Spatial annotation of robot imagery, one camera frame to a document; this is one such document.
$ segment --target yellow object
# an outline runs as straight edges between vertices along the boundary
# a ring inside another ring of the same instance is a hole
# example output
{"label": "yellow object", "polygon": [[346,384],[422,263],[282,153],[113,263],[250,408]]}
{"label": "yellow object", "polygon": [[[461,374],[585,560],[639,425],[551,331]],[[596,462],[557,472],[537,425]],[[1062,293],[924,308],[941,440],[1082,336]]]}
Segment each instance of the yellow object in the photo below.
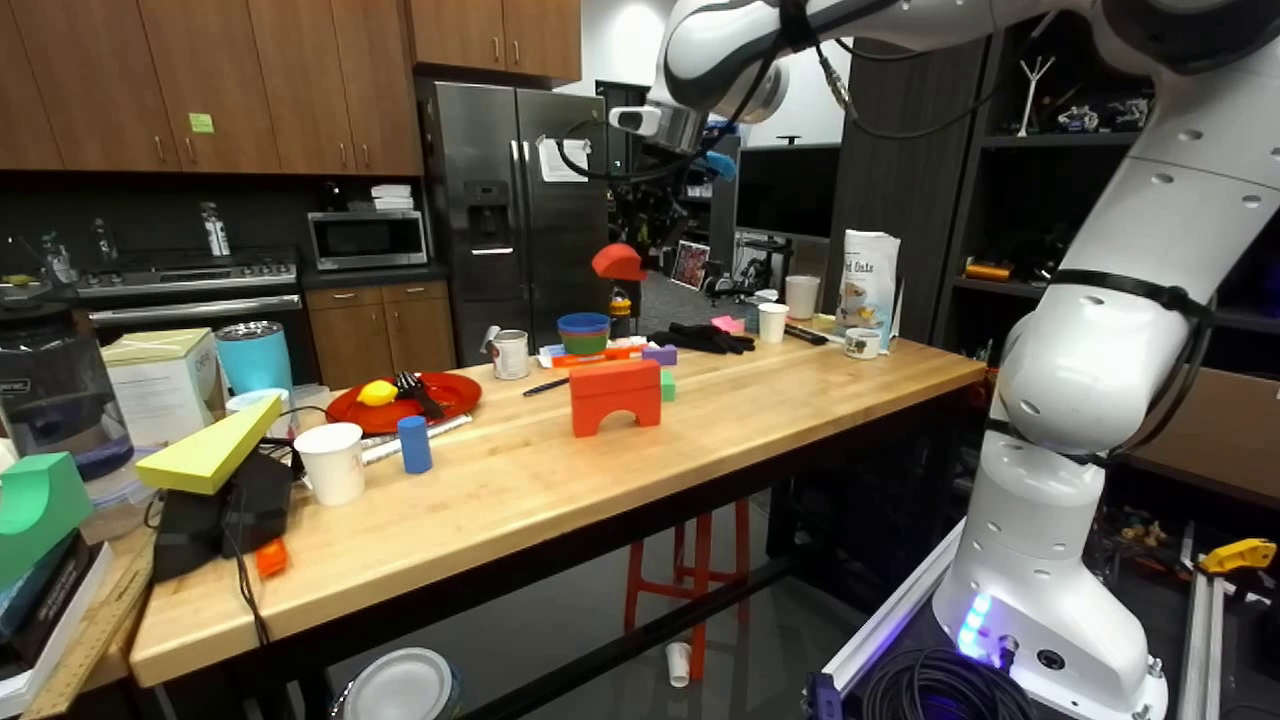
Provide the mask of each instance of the yellow object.
{"label": "yellow object", "polygon": [[1274,555],[1276,555],[1276,545],[1263,539],[1263,538],[1243,538],[1238,545],[1220,545],[1212,553],[1199,555],[1199,570],[1208,577],[1224,577],[1224,571],[1238,571],[1238,570],[1274,570]]}
{"label": "yellow object", "polygon": [[263,406],[250,406],[235,417],[225,417],[145,462],[137,462],[137,478],[151,489],[178,489],[195,497],[215,497],[225,479],[239,468],[251,444],[282,417],[282,396]]}
{"label": "yellow object", "polygon": [[391,379],[370,379],[355,396],[365,408],[395,406],[399,389]]}
{"label": "yellow object", "polygon": [[190,114],[190,127],[194,127],[194,136],[214,136],[215,132],[214,114]]}

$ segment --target white plate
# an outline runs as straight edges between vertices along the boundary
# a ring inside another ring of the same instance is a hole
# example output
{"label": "white plate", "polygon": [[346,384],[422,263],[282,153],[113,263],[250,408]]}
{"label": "white plate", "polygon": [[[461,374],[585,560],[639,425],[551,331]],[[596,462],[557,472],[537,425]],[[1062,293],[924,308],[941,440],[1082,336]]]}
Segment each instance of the white plate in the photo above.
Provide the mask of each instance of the white plate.
{"label": "white plate", "polygon": [[453,671],[441,654],[399,649],[374,659],[346,698],[346,720],[437,720],[453,701]]}

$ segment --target stainless steel refrigerator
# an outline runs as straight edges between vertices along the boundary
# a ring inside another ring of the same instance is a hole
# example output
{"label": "stainless steel refrigerator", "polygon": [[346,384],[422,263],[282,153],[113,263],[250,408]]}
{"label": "stainless steel refrigerator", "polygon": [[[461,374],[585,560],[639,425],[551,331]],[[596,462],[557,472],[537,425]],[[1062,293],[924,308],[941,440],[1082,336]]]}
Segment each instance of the stainless steel refrigerator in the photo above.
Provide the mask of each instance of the stainless steel refrigerator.
{"label": "stainless steel refrigerator", "polygon": [[606,104],[455,81],[425,83],[422,104],[461,359],[484,359],[489,324],[549,345],[560,311],[606,311],[608,286],[591,277],[591,257],[608,243],[608,188],[571,171],[606,171],[606,149],[585,142],[600,136]]}

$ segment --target upper cabinet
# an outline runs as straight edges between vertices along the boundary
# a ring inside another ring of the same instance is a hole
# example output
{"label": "upper cabinet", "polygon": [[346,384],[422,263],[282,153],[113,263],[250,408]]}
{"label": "upper cabinet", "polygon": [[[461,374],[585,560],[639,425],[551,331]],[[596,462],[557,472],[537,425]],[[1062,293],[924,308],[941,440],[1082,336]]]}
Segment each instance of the upper cabinet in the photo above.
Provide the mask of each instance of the upper cabinet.
{"label": "upper cabinet", "polygon": [[411,0],[411,62],[503,74],[503,0]]}
{"label": "upper cabinet", "polygon": [[519,75],[581,75],[578,0],[503,0],[509,69]]}
{"label": "upper cabinet", "polygon": [[411,0],[422,64],[503,75],[581,75],[581,0]]}
{"label": "upper cabinet", "polygon": [[246,0],[139,0],[168,127],[194,171],[282,169]]}
{"label": "upper cabinet", "polygon": [[333,8],[250,0],[283,171],[353,171],[353,125]]}
{"label": "upper cabinet", "polygon": [[25,56],[18,18],[0,3],[0,169],[58,169],[37,74]]}
{"label": "upper cabinet", "polygon": [[418,177],[399,0],[250,0],[283,171]]}
{"label": "upper cabinet", "polygon": [[62,169],[159,171],[179,165],[137,0],[11,0],[11,18]]}
{"label": "upper cabinet", "polygon": [[355,171],[418,177],[425,159],[406,0],[333,0],[333,19]]}
{"label": "upper cabinet", "polygon": [[406,0],[0,0],[0,171],[418,177]]}

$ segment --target countertop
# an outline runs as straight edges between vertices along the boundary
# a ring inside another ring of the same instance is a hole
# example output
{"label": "countertop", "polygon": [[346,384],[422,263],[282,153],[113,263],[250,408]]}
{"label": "countertop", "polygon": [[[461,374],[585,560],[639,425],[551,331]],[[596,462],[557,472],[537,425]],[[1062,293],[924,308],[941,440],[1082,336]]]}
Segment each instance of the countertop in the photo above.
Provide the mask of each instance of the countertop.
{"label": "countertop", "polygon": [[299,288],[361,288],[361,286],[411,286],[411,281],[450,281],[445,263],[425,267],[361,267],[361,272],[317,272],[299,267]]}

